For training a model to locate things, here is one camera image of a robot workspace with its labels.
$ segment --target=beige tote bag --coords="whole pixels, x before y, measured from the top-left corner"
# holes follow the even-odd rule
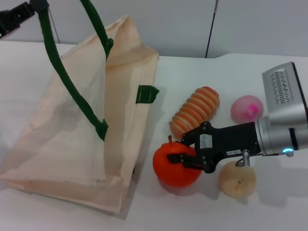
[[[106,62],[93,35],[62,56],[80,94],[109,128],[103,142],[55,74],[0,168],[10,187],[113,212],[123,208],[150,104],[136,104],[139,85],[153,85],[158,53],[141,43],[129,16],[106,28],[114,39]]]

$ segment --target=screw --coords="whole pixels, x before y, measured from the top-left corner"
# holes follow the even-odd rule
[[[244,162],[243,162],[243,161],[240,162],[240,163],[237,165],[237,167],[244,167]]]
[[[243,154],[243,166],[250,166],[250,161],[249,161],[249,151],[247,149],[242,151]]]
[[[294,156],[294,152],[288,152],[288,153],[286,153],[286,156],[287,157],[292,157],[292,156]]]

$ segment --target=metal grille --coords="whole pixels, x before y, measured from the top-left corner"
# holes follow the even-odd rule
[[[270,76],[270,79],[275,103],[279,105],[282,103],[290,102],[293,98],[291,95],[286,71],[284,69],[275,71]]]

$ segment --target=pink ball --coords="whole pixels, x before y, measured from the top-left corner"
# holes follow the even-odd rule
[[[253,95],[245,95],[237,99],[231,107],[231,118],[237,124],[256,121],[263,115],[263,104]]]

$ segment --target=robotic arm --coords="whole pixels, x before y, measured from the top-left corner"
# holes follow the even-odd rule
[[[0,11],[0,39],[20,28],[20,24],[49,6],[46,0],[30,0],[7,11]]]
[[[291,157],[293,151],[308,148],[308,109],[295,64],[282,64],[262,76],[269,116],[219,129],[204,122],[180,141],[194,144],[197,156],[169,154],[168,160],[213,173],[225,158],[242,156],[244,165],[249,165],[250,156]]]

